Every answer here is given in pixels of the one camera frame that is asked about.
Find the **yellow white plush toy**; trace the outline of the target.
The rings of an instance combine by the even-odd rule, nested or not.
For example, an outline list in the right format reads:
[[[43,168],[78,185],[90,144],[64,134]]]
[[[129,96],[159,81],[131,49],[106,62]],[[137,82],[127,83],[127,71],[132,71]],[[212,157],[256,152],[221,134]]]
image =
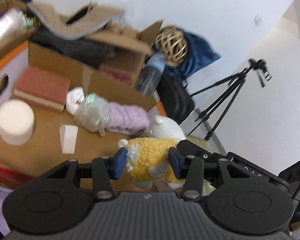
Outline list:
[[[153,118],[144,137],[119,140],[119,148],[127,150],[128,178],[140,189],[151,189],[155,183],[172,190],[183,187],[185,180],[175,177],[168,161],[168,150],[182,140],[186,140],[182,128],[160,115]]]

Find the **white foam wedge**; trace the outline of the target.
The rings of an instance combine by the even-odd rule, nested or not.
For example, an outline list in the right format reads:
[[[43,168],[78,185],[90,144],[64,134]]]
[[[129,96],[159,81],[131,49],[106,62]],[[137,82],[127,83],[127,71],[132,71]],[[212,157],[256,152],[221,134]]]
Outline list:
[[[74,154],[78,135],[78,127],[75,125],[61,125],[59,136],[63,154]]]

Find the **iridescent mesh bath pouf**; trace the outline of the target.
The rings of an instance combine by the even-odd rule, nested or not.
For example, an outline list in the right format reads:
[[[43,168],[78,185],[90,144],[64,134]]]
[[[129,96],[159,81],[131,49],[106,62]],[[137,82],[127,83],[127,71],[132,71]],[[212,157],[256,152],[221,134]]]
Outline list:
[[[109,102],[96,93],[88,94],[79,104],[74,114],[74,121],[90,133],[105,135],[107,122],[110,118]]]

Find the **lilac fuzzy cloth roll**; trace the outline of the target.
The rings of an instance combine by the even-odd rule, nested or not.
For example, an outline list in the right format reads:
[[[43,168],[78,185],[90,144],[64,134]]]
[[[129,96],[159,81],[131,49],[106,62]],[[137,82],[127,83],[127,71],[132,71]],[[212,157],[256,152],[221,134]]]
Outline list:
[[[148,113],[142,107],[110,102],[109,110],[106,129],[110,132],[133,135],[143,132],[150,125]]]

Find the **white sock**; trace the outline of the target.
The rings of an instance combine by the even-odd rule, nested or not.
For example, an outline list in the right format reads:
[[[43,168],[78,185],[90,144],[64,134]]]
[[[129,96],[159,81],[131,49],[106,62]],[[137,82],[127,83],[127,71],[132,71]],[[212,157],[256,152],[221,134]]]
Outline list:
[[[67,112],[74,116],[75,112],[77,111],[79,105],[84,100],[85,94],[83,87],[75,87],[74,89],[70,90],[66,96],[66,103],[65,107]]]

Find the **red scrub sponge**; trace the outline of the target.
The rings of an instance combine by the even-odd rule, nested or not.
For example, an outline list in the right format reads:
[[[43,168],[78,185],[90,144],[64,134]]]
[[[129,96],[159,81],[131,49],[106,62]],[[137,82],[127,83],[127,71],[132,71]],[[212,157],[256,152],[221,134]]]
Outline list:
[[[70,80],[64,76],[37,67],[28,67],[19,76],[13,97],[55,112],[62,112]]]

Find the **white round foam sponge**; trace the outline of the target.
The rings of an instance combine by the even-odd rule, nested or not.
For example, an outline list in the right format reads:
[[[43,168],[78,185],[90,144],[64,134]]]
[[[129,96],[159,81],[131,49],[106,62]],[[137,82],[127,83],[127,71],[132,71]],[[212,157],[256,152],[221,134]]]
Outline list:
[[[34,112],[27,103],[8,100],[0,107],[0,136],[9,145],[23,145],[32,137],[34,121]]]

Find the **black bag on floor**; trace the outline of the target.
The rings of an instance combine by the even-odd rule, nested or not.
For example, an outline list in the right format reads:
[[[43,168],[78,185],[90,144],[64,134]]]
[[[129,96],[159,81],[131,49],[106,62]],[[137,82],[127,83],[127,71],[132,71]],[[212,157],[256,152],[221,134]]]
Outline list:
[[[176,79],[163,72],[157,85],[157,93],[166,115],[177,124],[182,124],[194,110],[194,101]]]

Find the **red cardboard box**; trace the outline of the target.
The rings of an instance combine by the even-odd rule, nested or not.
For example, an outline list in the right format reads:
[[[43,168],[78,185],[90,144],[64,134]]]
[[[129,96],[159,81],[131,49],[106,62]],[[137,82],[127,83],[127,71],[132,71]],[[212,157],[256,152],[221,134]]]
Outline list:
[[[161,103],[142,96],[134,88],[31,42],[22,43],[0,60],[0,79],[8,77],[8,86],[0,96],[0,106],[11,98],[16,81],[27,67],[64,76],[70,80],[71,88],[83,87],[86,93],[96,93],[109,101],[137,105],[153,115],[165,114]],[[15,189],[69,158],[88,163],[96,157],[111,157],[117,151],[122,135],[108,132],[99,136],[79,128],[74,154],[63,154],[59,129],[62,125],[73,125],[73,117],[67,112],[58,113],[38,107],[34,107],[33,111],[34,132],[26,144],[11,146],[0,136],[0,184],[7,188]]]

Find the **open brown cardboard box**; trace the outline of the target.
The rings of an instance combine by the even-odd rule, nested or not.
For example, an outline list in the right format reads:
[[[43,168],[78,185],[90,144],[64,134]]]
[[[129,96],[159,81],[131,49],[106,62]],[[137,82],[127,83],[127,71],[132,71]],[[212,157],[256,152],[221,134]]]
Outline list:
[[[143,31],[138,31],[128,25],[127,12],[121,9],[125,11],[122,18],[81,38],[100,46],[99,49],[87,51],[85,64],[119,83],[134,87],[145,58],[152,54],[152,45],[162,22],[154,22]]]

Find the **blue water bottle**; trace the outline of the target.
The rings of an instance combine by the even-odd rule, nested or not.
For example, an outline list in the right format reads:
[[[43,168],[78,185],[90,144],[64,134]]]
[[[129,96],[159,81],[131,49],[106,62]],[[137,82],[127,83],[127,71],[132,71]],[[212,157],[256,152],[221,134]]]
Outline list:
[[[166,66],[165,58],[161,53],[155,53],[145,64],[135,89],[143,96],[151,96],[157,88]]]

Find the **blue fabric bag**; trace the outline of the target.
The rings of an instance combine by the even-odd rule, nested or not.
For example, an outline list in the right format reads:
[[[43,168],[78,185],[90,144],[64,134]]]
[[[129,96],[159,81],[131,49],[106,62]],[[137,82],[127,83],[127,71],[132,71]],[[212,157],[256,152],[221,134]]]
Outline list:
[[[199,70],[209,66],[221,58],[202,37],[188,33],[180,28],[186,38],[188,52],[185,60],[176,68],[166,63],[165,72],[179,82],[185,82]],[[153,51],[160,52],[153,44]]]

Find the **woven rattan ball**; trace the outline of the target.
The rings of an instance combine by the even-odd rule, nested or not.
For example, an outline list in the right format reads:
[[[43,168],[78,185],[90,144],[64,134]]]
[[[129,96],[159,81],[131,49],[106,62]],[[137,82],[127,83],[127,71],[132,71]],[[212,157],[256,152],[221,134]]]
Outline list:
[[[164,55],[166,63],[171,67],[178,67],[188,52],[184,33],[175,26],[162,28],[156,39],[155,47]]]

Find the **white plastic bottle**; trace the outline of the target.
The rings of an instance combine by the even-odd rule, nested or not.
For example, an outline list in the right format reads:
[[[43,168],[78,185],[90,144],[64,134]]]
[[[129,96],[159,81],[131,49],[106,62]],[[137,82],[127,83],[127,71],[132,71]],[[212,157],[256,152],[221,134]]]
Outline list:
[[[12,8],[0,19],[0,43],[7,38],[26,34],[26,15],[19,9]]]

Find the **small brown cardboard box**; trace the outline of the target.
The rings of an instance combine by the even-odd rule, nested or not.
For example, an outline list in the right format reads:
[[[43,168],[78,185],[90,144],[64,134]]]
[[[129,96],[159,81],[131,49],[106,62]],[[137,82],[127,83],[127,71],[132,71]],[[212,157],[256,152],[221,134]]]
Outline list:
[[[19,0],[0,0],[0,59],[27,41],[39,28],[39,21]]]

